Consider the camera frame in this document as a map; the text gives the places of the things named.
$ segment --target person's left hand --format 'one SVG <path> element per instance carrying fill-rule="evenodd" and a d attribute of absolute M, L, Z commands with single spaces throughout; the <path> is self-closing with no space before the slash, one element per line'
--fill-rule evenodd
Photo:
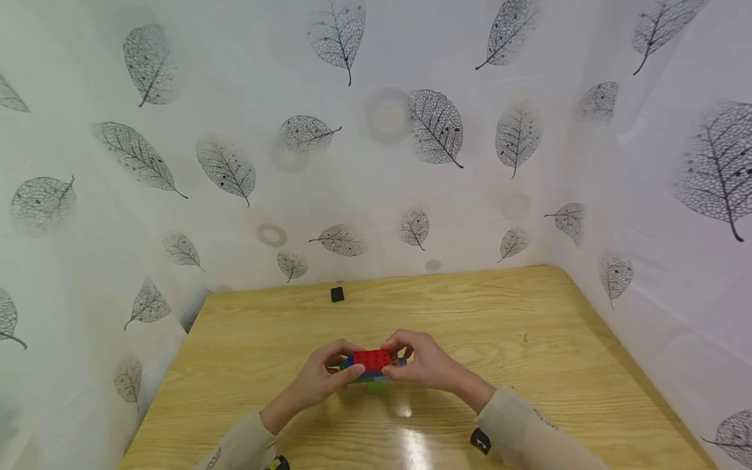
<path fill-rule="evenodd" d="M 301 368 L 298 376 L 276 398 L 261 410 L 261 421 L 272 434 L 277 434 L 300 411 L 318 405 L 337 389 L 354 381 L 365 371 L 355 364 L 339 371 L 346 356 L 364 348 L 344 339 L 316 349 Z"/>

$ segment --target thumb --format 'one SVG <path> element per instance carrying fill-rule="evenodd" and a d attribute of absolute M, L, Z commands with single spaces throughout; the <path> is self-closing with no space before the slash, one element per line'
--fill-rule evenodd
<path fill-rule="evenodd" d="M 354 364 L 350 367 L 343 369 L 336 374 L 329 377 L 329 382 L 334 390 L 339 387 L 344 387 L 348 383 L 354 381 L 365 372 L 365 366 L 363 364 Z"/>
<path fill-rule="evenodd" d="M 393 381 L 410 381 L 411 370 L 409 365 L 387 365 L 381 369 L 381 373 Z"/>

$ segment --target hand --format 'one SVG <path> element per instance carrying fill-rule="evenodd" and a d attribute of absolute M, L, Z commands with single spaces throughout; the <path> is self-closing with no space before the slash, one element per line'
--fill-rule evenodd
<path fill-rule="evenodd" d="M 318 405 L 338 388 L 354 381 L 365 371 L 363 364 L 339 371 L 346 356 L 365 350 L 340 339 L 316 349 L 301 368 L 298 376 L 259 413 L 261 421 L 272 434 L 278 434 L 300 411 Z"/>
<path fill-rule="evenodd" d="M 414 382 L 424 387 L 454 393 L 476 413 L 480 413 L 496 389 L 474 372 L 449 357 L 428 333 L 398 329 L 381 345 L 395 355 L 405 349 L 405 366 L 388 365 L 381 373 L 395 381 Z"/>

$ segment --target black leaf print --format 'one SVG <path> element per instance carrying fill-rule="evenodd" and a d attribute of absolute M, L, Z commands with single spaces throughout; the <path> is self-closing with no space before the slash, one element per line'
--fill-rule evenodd
<path fill-rule="evenodd" d="M 256 187 L 256 170 L 242 150 L 224 146 L 213 138 L 206 138 L 196 144 L 196 155 L 201 168 L 214 184 L 230 194 L 242 197 L 250 207 L 248 196 Z"/>
<path fill-rule="evenodd" d="M 339 129 L 331 130 L 320 119 L 310 116 L 293 116 L 280 128 L 279 139 L 290 150 L 298 153 L 323 152 L 332 143 Z"/>
<path fill-rule="evenodd" d="M 128 328 L 128 325 L 133 320 L 138 320 L 142 323 L 153 323 L 166 317 L 169 313 L 170 306 L 167 305 L 167 301 L 162 297 L 162 293 L 156 288 L 151 279 L 147 277 L 144 285 L 141 286 L 141 291 L 133 301 L 131 319 L 128 320 L 123 331 Z"/>
<path fill-rule="evenodd" d="M 201 267 L 199 252 L 196 251 L 196 247 L 193 246 L 191 240 L 184 234 L 180 232 L 167 232 L 165 238 L 162 240 L 162 245 L 165 247 L 165 251 L 170 256 L 172 262 L 176 265 L 198 266 L 203 272 L 206 272 Z"/>
<path fill-rule="evenodd" d="M 335 67 L 346 68 L 350 86 L 351 69 L 365 31 L 365 8 L 355 4 L 335 8 L 330 1 L 328 9 L 310 12 L 305 26 L 316 55 Z"/>
<path fill-rule="evenodd" d="M 566 233 L 575 241 L 575 246 L 580 247 L 582 242 L 582 217 L 585 206 L 579 202 L 572 202 L 556 211 L 555 214 L 546 214 L 543 217 L 553 217 L 556 227 Z"/>
<path fill-rule="evenodd" d="M 674 187 L 684 205 L 744 241 L 735 222 L 752 213 L 752 105 L 722 101 L 703 117 Z"/>
<path fill-rule="evenodd" d="M 99 123 L 93 126 L 97 137 L 128 173 L 145 186 L 165 191 L 175 191 L 170 168 L 154 150 L 148 140 L 135 129 L 125 124 Z"/>
<path fill-rule="evenodd" d="M 527 245 L 529 244 L 530 235 L 520 227 L 512 227 L 504 234 L 504 238 L 502 238 L 502 247 L 500 249 L 502 258 L 497 261 L 496 264 L 516 255 L 527 248 Z"/>
<path fill-rule="evenodd" d="M 462 118 L 454 104 L 442 93 L 430 89 L 410 92 L 410 121 L 418 155 L 424 162 L 457 163 L 462 146 Z"/>
<path fill-rule="evenodd" d="M 520 55 L 525 40 L 535 29 L 536 0 L 507 0 L 499 9 L 488 36 L 486 64 L 507 65 Z"/>
<path fill-rule="evenodd" d="M 512 177 L 538 148 L 543 136 L 543 120 L 527 99 L 517 99 L 507 106 L 496 125 L 496 154 L 514 168 Z"/>
<path fill-rule="evenodd" d="M 747 468 L 752 468 L 752 410 L 739 411 L 721 421 L 715 432 L 717 445 L 729 457 Z"/>
<path fill-rule="evenodd" d="M 217 460 L 219 460 L 221 456 L 222 456 L 222 448 L 218 447 L 217 452 L 215 452 L 214 455 L 211 456 L 211 460 L 209 460 L 209 463 L 206 464 L 206 470 L 212 470 L 214 466 L 217 464 Z"/>
<path fill-rule="evenodd" d="M 653 0 L 640 13 L 632 36 L 632 47 L 642 54 L 642 63 L 632 75 L 637 75 L 647 57 L 676 36 L 707 3 L 708 0 Z"/>
<path fill-rule="evenodd" d="M 138 105 L 168 105 L 177 99 L 175 68 L 162 25 L 133 29 L 123 45 L 126 67 L 143 98 Z"/>
<path fill-rule="evenodd" d="M 30 113 L 31 111 L 26 106 L 26 103 L 23 102 L 20 96 L 18 96 L 18 93 L 16 93 L 16 90 L 13 89 L 10 83 L 8 83 L 7 80 L 5 80 L 5 77 L 3 77 L 0 74 L 0 106 L 5 106 L 6 108 L 15 110 L 15 111 L 22 111 L 24 113 Z"/>
<path fill-rule="evenodd" d="M 70 183 L 43 176 L 24 182 L 13 194 L 13 220 L 41 231 L 58 226 L 76 210 L 74 181 L 73 176 Z"/>
<path fill-rule="evenodd" d="M 414 209 L 402 215 L 402 224 L 399 227 L 399 237 L 408 245 L 423 248 L 423 242 L 428 237 L 428 216 L 420 209 Z"/>
<path fill-rule="evenodd" d="M 587 90 L 577 104 L 577 115 L 583 120 L 610 121 L 619 93 L 619 84 L 604 82 Z"/>
<path fill-rule="evenodd" d="M 0 287 L 0 341 L 10 339 L 27 348 L 26 343 L 16 338 L 16 324 L 18 323 L 18 311 L 8 291 Z"/>
<path fill-rule="evenodd" d="M 611 308 L 614 308 L 614 299 L 621 297 L 632 282 L 632 276 L 632 262 L 627 258 L 608 255 L 601 259 L 601 282 L 608 294 Z"/>
<path fill-rule="evenodd" d="M 128 356 L 115 368 L 115 390 L 126 403 L 135 403 L 138 408 L 138 394 L 141 392 L 141 363 Z"/>
<path fill-rule="evenodd" d="M 301 277 L 308 270 L 308 261 L 303 256 L 285 250 L 277 253 L 277 264 L 287 276 L 287 282 Z"/>
<path fill-rule="evenodd" d="M 365 253 L 363 242 L 341 223 L 324 230 L 319 238 L 308 240 L 308 243 L 312 241 L 320 241 L 327 250 L 342 256 L 358 256 Z"/>

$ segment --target wood grain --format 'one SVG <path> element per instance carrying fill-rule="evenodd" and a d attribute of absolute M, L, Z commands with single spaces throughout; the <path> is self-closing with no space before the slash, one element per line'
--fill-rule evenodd
<path fill-rule="evenodd" d="M 614 468 L 714 468 L 559 268 L 222 293 L 205 303 L 122 470 L 192 468 L 261 408 L 321 344 L 373 349 L 398 328 L 430 332 L 492 384 L 510 384 Z M 474 414 L 453 396 L 353 385 L 297 416 L 277 448 L 293 468 L 500 468 L 469 445 Z"/>

